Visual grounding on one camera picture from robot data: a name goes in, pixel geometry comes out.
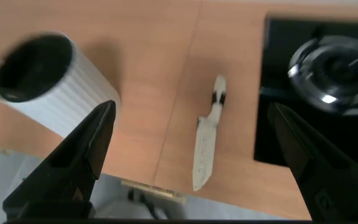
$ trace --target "black stove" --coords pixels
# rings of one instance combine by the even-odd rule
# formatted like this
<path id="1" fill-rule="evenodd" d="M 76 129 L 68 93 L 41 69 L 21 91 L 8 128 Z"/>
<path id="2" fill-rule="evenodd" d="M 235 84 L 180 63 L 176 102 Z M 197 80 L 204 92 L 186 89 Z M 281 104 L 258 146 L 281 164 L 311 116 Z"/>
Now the black stove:
<path id="1" fill-rule="evenodd" d="M 341 116 L 328 113 L 302 98 L 295 91 L 288 77 L 290 60 L 294 53 L 307 41 L 319 33 L 322 36 L 350 37 L 358 40 L 358 22 L 307 21 L 299 19 L 270 18 L 266 21 L 264 52 L 262 59 L 262 76 L 260 82 L 257 130 L 254 159 L 260 162 L 285 166 L 277 138 L 267 119 L 267 108 L 272 102 L 289 106 L 304 120 L 310 123 L 322 135 L 344 151 L 358 163 L 358 115 Z M 351 58 L 355 52 L 335 52 L 331 58 Z M 358 65 L 344 71 L 340 62 L 330 66 L 337 68 L 344 76 L 338 77 L 325 64 L 318 67 L 316 76 L 322 85 L 330 82 L 330 78 L 340 78 L 342 85 L 358 83 Z"/>

